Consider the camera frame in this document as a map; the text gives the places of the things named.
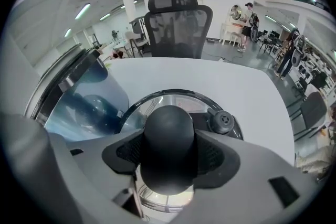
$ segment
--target person wearing backpack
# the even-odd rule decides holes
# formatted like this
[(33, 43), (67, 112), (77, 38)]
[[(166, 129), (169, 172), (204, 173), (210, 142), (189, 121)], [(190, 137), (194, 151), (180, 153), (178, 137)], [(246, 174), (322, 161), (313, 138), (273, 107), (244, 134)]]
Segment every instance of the person wearing backpack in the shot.
[(241, 45), (238, 46), (237, 51), (244, 52), (246, 49), (246, 42), (249, 41), (249, 38), (251, 36), (251, 23), (250, 23), (250, 18), (253, 14), (253, 4), (251, 2), (245, 4), (247, 7), (247, 10), (245, 11), (244, 15), (240, 18), (241, 21), (243, 21), (244, 27), (243, 31), (241, 32), (240, 38), (241, 38)]

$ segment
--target white table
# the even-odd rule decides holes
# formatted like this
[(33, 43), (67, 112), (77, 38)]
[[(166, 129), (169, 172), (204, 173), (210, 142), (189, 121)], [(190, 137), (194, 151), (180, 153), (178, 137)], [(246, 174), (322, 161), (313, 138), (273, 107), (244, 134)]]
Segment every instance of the white table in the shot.
[(122, 59), (113, 61), (109, 70), (127, 93), (130, 106), (166, 89), (201, 93), (237, 118), (246, 142), (266, 147), (294, 164), (294, 139), (286, 106), (262, 71), (185, 58)]

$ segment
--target fluorescent light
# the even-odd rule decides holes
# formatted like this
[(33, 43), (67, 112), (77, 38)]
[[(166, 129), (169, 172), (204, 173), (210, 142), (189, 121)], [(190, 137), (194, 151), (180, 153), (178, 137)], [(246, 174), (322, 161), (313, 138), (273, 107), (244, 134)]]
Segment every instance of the fluorescent light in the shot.
[(290, 32), (290, 30), (286, 26), (282, 25), (282, 27)]
[(75, 20), (78, 20), (83, 14), (84, 12), (86, 12), (88, 10), (88, 8), (91, 6), (91, 4), (86, 4), (81, 11), (77, 14), (77, 16), (75, 17)]
[(68, 31), (65, 33), (65, 36), (64, 36), (64, 37), (67, 37), (67, 36), (69, 36), (70, 32), (71, 32), (71, 28), (70, 28), (70, 29), (68, 29)]
[(111, 13), (107, 13), (105, 16), (101, 17), (99, 20), (104, 20), (105, 18), (109, 17)]
[(265, 17), (268, 18), (268, 19), (270, 19), (270, 20), (272, 20), (272, 21), (275, 22), (275, 23), (277, 22), (276, 20), (272, 19), (271, 17), (269, 17), (269, 16), (267, 16), (267, 15), (265, 15)]

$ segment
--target gray floor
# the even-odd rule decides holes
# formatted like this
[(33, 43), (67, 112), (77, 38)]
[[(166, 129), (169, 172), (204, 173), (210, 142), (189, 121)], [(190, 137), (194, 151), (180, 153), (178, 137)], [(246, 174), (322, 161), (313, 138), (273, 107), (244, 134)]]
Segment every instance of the gray floor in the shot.
[[(220, 57), (225, 58), (226, 61), (237, 64), (248, 66), (252, 68), (257, 68), (263, 72), (265, 72), (268, 77), (272, 80), (276, 88), (278, 89), (283, 102), (285, 105), (291, 104), (293, 101), (297, 100), (299, 97), (295, 97), (295, 83), (289, 76), (286, 76), (284, 80), (280, 80), (274, 74), (274, 69), (272, 68), (274, 64), (274, 57), (269, 55), (269, 51), (264, 52), (264, 48), (259, 51), (260, 45), (256, 43), (250, 43), (246, 52), (241, 53), (237, 52), (237, 47), (233, 47), (229, 45), (227, 42), (222, 46), (217, 41), (206, 42), (202, 52), (202, 59), (218, 61)], [(145, 57), (151, 57), (150, 53), (144, 54)], [(288, 110), (289, 114), (299, 108), (300, 103), (290, 107)], [(297, 133), (303, 130), (304, 122), (302, 117), (298, 117), (294, 121), (292, 121), (292, 129), (293, 133)], [(299, 153), (301, 156), (307, 156), (308, 154), (314, 152), (318, 148), (317, 135), (313, 138), (309, 138), (309, 135), (295, 142), (295, 152)]]

